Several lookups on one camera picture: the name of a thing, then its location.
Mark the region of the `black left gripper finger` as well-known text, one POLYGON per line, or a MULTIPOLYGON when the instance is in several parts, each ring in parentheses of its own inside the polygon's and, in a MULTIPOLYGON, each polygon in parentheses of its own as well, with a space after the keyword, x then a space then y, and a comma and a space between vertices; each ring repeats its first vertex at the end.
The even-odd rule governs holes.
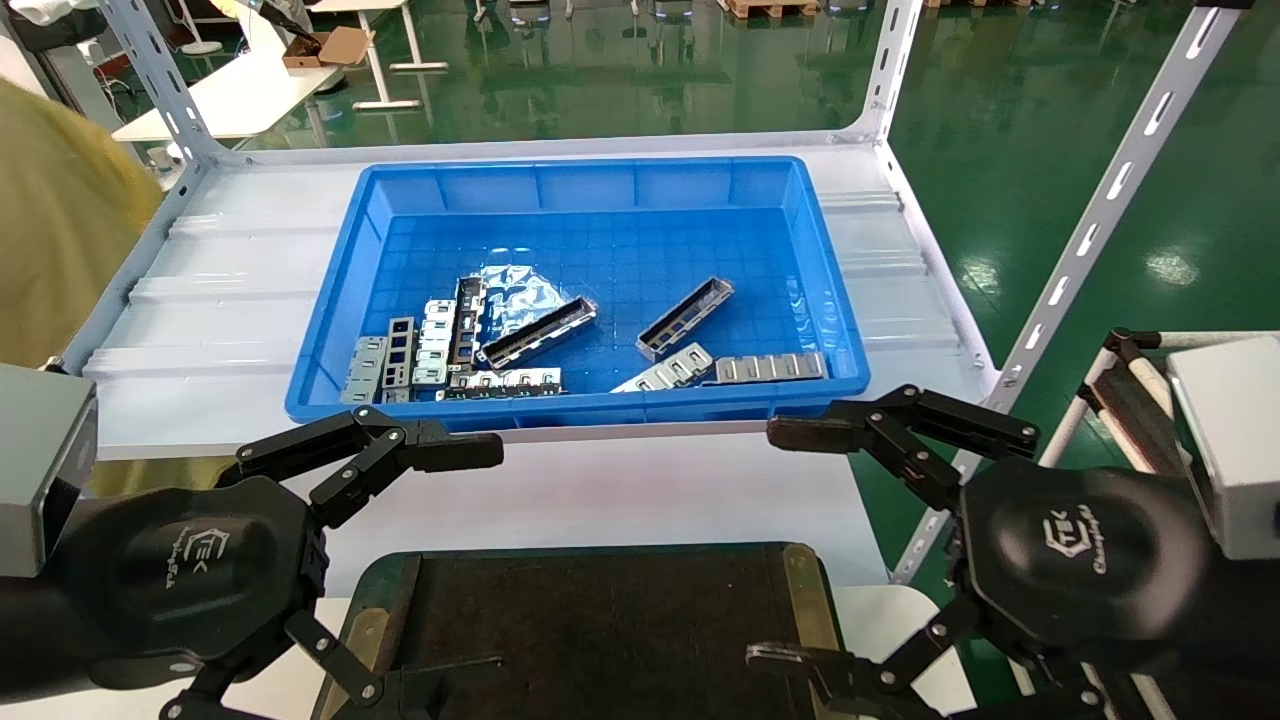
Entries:
POLYGON ((475 470, 503 460, 503 441, 494 433, 452 434, 435 419, 401 421, 358 406, 242 446, 218 484, 227 488, 251 477, 283 483, 339 462, 310 495, 320 524, 337 529, 410 470, 475 470))

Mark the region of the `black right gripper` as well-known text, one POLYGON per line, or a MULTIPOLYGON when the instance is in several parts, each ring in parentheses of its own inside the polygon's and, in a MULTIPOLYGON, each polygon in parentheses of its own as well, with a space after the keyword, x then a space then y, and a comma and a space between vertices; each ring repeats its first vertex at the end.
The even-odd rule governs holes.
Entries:
POLYGON ((1100 719, 1101 691, 1083 678, 957 714, 929 706, 913 683, 974 633, 1020 661, 1056 653, 1140 671, 1222 662, 1230 633, 1210 583, 1224 560, 1184 480, 995 462, 955 497, 965 594, 883 662, 762 642, 746 665, 803 679, 826 708, 860 717, 1100 719))

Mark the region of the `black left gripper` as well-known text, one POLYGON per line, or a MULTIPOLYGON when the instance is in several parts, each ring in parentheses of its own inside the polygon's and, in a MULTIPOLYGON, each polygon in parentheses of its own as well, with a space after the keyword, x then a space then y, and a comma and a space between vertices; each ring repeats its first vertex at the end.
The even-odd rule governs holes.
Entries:
POLYGON ((40 689, 196 673, 161 719, 259 719, 223 697, 294 644, 356 707, 376 706, 381 680, 311 614, 325 543, 311 507, 261 478, 78 503, 40 575, 40 689))

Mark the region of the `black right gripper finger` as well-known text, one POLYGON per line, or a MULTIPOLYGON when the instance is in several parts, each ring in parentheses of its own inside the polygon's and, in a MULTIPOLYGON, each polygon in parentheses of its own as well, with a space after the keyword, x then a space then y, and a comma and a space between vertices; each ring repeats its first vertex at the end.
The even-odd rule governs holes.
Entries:
POLYGON ((957 507, 961 473, 927 439, 979 457, 1032 457, 1041 430, 1029 423, 916 386, 876 400, 833 401, 819 416, 774 416, 771 445, 783 451, 865 452, 938 511, 957 507))

